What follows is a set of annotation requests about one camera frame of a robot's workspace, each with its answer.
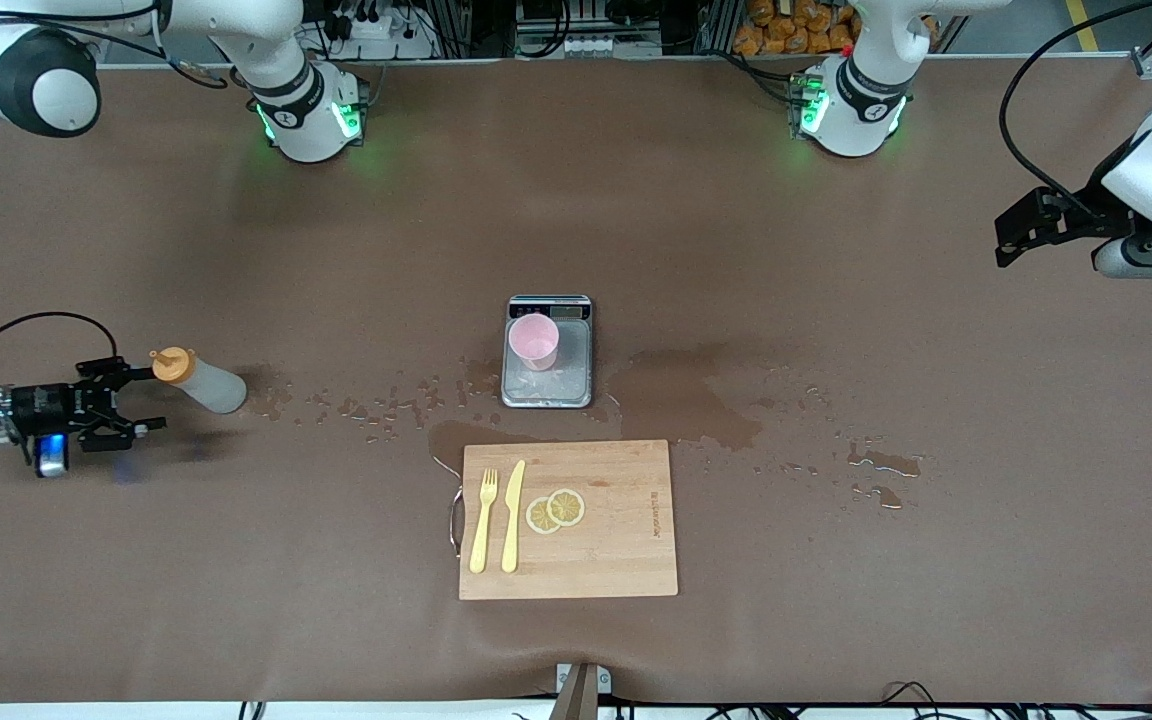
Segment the brown table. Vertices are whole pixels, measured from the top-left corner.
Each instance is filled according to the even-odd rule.
[[[106,74],[77,141],[3,129],[0,321],[88,311],[256,397],[129,392],[173,429],[59,482],[0,450],[0,702],[511,696],[571,660],[652,702],[1152,702],[1152,282],[1092,242],[993,266],[1034,183],[1015,67],[929,63],[864,160],[672,61],[394,69],[320,167],[168,73]],[[1076,187],[1149,105],[1126,60],[1044,61],[1015,131]],[[490,395],[515,291],[598,302],[593,409]],[[99,341],[18,329],[0,382]],[[506,437],[675,442],[679,597],[457,601],[431,454]]]

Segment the pink cup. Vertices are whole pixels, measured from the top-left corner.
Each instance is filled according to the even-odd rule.
[[[558,325],[547,314],[521,316],[509,325],[509,350],[531,370],[548,370],[558,359]]]

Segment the kitchen scale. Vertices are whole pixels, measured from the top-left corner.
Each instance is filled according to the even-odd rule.
[[[509,328],[524,314],[558,325],[558,359],[531,370],[509,348]],[[508,407],[585,407],[594,400],[594,302],[585,295],[516,295],[503,320],[500,401]]]

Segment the wooden cutting board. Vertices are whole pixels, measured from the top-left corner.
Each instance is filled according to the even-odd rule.
[[[500,569],[509,510],[509,473],[525,460],[518,503],[518,569]],[[553,442],[465,447],[465,541],[461,548],[461,600],[558,597],[639,597],[679,593],[673,548],[669,446],[662,439],[623,442]],[[470,573],[479,523],[483,470],[500,473],[488,522],[488,566]],[[526,526],[538,497],[573,488],[585,498],[585,518],[541,536]]]

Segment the yellow fork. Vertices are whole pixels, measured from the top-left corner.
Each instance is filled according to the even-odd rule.
[[[483,487],[479,487],[479,526],[473,530],[473,550],[470,552],[470,573],[482,573],[488,566],[488,522],[492,520],[492,503],[495,502],[500,475],[493,469],[483,470]]]

